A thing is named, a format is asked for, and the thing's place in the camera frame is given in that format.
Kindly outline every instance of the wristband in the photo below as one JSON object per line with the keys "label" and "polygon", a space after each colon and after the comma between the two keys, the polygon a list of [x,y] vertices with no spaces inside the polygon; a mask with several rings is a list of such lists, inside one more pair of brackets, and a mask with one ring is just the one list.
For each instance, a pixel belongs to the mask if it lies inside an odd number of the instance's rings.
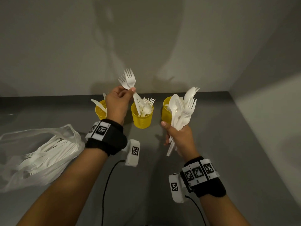
{"label": "wristband", "polygon": [[220,181],[219,174],[209,159],[197,157],[185,163],[180,172],[188,192],[194,192],[197,197],[211,194],[214,197],[226,195],[226,189]]}
{"label": "wristband", "polygon": [[107,155],[115,155],[127,145],[123,127],[108,119],[95,122],[88,134],[86,148],[99,148]]}

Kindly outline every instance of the black cable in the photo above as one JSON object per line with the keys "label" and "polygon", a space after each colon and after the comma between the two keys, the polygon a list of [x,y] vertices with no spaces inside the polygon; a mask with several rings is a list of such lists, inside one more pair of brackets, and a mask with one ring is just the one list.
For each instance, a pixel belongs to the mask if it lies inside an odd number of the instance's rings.
{"label": "black cable", "polygon": [[204,219],[204,217],[203,217],[203,214],[202,214],[200,208],[198,207],[198,205],[195,203],[195,201],[194,201],[190,196],[185,195],[185,197],[186,197],[186,198],[189,198],[190,200],[193,201],[193,203],[194,203],[195,206],[198,208],[198,210],[199,210],[199,212],[200,212],[200,214],[201,214],[201,216],[202,216],[202,218],[203,218],[203,221],[204,221],[205,226],[207,226],[207,225],[206,225],[206,222],[205,222],[205,219]]}
{"label": "black cable", "polygon": [[106,186],[104,187],[104,192],[103,192],[103,197],[102,197],[102,216],[101,216],[101,226],[103,225],[103,206],[104,206],[104,195],[106,194],[106,189],[107,189],[107,186],[108,186],[108,182],[109,182],[109,179],[110,179],[110,176],[114,170],[114,168],[117,166],[118,163],[120,162],[125,162],[125,160],[119,160],[117,163],[115,163],[115,165],[113,166],[109,176],[108,176],[108,180],[107,180],[107,183],[106,183]]}

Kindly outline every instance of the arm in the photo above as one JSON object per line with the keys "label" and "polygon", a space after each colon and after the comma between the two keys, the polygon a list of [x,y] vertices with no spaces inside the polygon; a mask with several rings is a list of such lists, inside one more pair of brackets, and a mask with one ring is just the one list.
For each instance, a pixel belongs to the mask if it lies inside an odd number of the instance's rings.
{"label": "arm", "polygon": [[[167,130],[165,145],[168,145],[169,135],[171,135],[178,147],[178,153],[185,162],[199,157],[192,131],[189,126],[177,131],[166,122],[161,122],[164,129]],[[206,217],[212,226],[249,226],[250,224],[232,203],[228,195],[224,197],[214,197],[210,194],[200,197],[201,205],[205,211]]]}
{"label": "arm", "polygon": [[[107,95],[107,118],[123,124],[135,89],[116,87]],[[86,148],[64,173],[34,202],[17,226],[75,225],[107,154]]]}

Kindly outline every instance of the hand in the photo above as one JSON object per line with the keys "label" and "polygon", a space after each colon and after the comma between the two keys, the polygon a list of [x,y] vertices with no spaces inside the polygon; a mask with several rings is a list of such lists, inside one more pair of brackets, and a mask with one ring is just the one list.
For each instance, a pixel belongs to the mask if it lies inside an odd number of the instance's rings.
{"label": "hand", "polygon": [[169,137],[172,136],[178,148],[178,154],[183,157],[185,162],[200,156],[195,148],[192,131],[188,125],[179,131],[164,121],[161,122],[161,125],[167,131],[164,145],[169,144]]}
{"label": "hand", "polygon": [[107,119],[123,125],[130,99],[135,91],[135,87],[132,87],[129,90],[125,89],[123,86],[115,87],[106,96]]}

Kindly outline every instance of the white sensor device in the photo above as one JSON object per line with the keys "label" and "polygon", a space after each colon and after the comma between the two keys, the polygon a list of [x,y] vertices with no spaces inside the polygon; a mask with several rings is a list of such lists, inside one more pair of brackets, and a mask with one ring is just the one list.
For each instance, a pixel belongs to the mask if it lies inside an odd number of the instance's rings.
{"label": "white sensor device", "polygon": [[168,177],[172,199],[176,203],[184,203],[188,200],[185,195],[189,196],[187,188],[181,178],[180,173],[175,173]]}
{"label": "white sensor device", "polygon": [[127,152],[128,155],[126,157],[126,166],[136,167],[139,162],[139,154],[140,154],[140,142],[137,140],[129,140],[128,144],[122,151]]}

